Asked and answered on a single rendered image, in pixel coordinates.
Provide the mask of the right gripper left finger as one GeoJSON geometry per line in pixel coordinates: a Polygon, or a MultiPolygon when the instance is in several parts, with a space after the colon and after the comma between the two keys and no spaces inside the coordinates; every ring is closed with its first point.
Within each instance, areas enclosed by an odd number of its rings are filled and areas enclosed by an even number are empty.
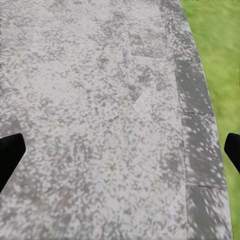
{"type": "Polygon", "coordinates": [[[0,138],[0,193],[26,152],[21,133],[0,138]]]}

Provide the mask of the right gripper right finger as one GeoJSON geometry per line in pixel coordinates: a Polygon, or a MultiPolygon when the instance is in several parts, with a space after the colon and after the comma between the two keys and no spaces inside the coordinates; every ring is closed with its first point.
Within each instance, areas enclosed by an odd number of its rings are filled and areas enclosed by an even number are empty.
{"type": "Polygon", "coordinates": [[[229,133],[227,135],[224,151],[231,159],[234,166],[240,173],[240,135],[235,133],[229,133]]]}

